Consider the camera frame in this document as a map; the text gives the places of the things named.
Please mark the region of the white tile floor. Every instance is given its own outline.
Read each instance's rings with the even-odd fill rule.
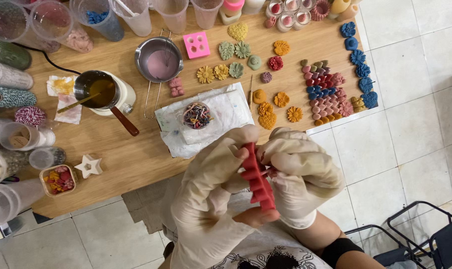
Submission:
[[[415,200],[452,213],[452,0],[364,0],[360,9],[379,106],[307,131],[347,181],[319,210],[343,230],[386,227],[387,217]],[[0,269],[156,269],[168,243],[134,224],[121,197],[42,225],[31,212],[22,219]],[[446,223],[418,207],[394,225],[418,242]],[[396,247],[377,229],[351,238],[371,255]]]

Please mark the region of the pink melted wax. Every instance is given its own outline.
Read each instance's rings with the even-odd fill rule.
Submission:
[[[178,70],[179,61],[176,55],[169,51],[157,50],[147,59],[151,76],[157,79],[171,79]]]

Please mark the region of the latex glove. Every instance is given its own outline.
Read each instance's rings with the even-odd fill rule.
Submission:
[[[230,193],[221,187],[237,177],[248,157],[243,144],[256,142],[257,127],[235,128],[203,149],[185,172],[171,213],[178,242],[172,269],[206,269],[221,262],[247,235],[279,218],[276,210],[249,209],[235,217],[227,211]]]
[[[257,156],[277,170],[269,176],[280,218],[292,228],[306,229],[314,223],[316,209],[344,188],[342,172],[305,132],[281,127],[269,139]]]

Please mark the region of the red silicone mold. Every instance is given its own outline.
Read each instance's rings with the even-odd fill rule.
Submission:
[[[263,211],[276,209],[271,185],[266,176],[261,174],[266,167],[256,159],[256,144],[251,142],[243,145],[243,147],[249,151],[249,157],[243,162],[243,167],[246,171],[241,173],[241,177],[249,181],[249,187],[253,192],[251,203],[259,202]]]

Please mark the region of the black power cord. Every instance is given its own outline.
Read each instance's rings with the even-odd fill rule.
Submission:
[[[29,50],[34,50],[34,51],[43,52],[43,55],[45,56],[46,60],[47,60],[51,65],[53,65],[54,67],[56,67],[56,68],[58,68],[58,69],[60,69],[60,70],[63,70],[63,71],[67,71],[67,72],[71,72],[71,73],[75,73],[75,74],[81,75],[81,73],[78,72],[78,71],[70,70],[70,69],[66,69],[66,68],[57,66],[54,62],[52,62],[52,61],[50,60],[50,58],[48,58],[48,55],[46,54],[46,52],[44,52],[44,51],[41,50],[41,49],[31,48],[31,47],[29,47],[29,46],[25,46],[25,45],[18,44],[18,43],[14,43],[14,44],[17,45],[17,46],[20,46],[20,47],[22,47],[22,48],[29,49]]]

